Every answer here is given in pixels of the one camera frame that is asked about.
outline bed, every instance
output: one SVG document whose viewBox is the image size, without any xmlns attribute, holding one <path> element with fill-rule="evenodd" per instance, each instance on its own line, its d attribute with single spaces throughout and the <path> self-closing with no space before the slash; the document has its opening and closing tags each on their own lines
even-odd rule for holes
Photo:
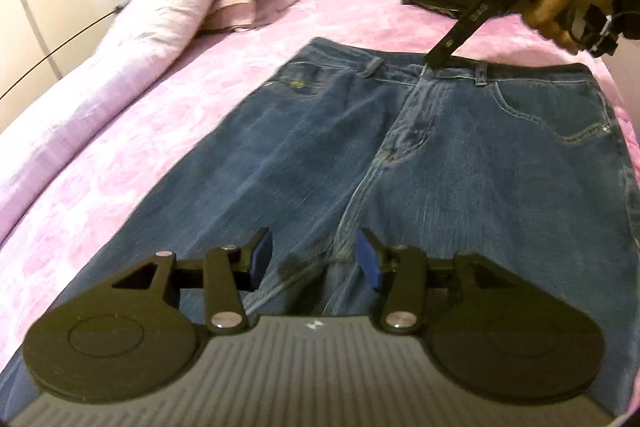
<svg viewBox="0 0 640 427">
<path fill-rule="evenodd" d="M 0 248 L 0 293 L 5 296 L 0 301 L 0 367 L 9 362 L 29 325 L 154 184 L 313 37 L 424 52 L 452 24 L 449 18 L 399 0 L 298 0 L 270 25 L 191 40 L 168 70 L 107 118 L 73 158 L 43 182 L 6 234 Z M 614 106 L 640 182 L 640 148 L 602 61 L 586 53 L 565 54 L 524 27 L 518 16 L 491 20 L 457 54 L 522 66 L 587 65 Z M 55 95 L 45 93 L 38 107 L 55 107 Z M 22 137 L 14 130 L 25 128 L 10 126 L 2 145 L 17 146 Z"/>
</svg>

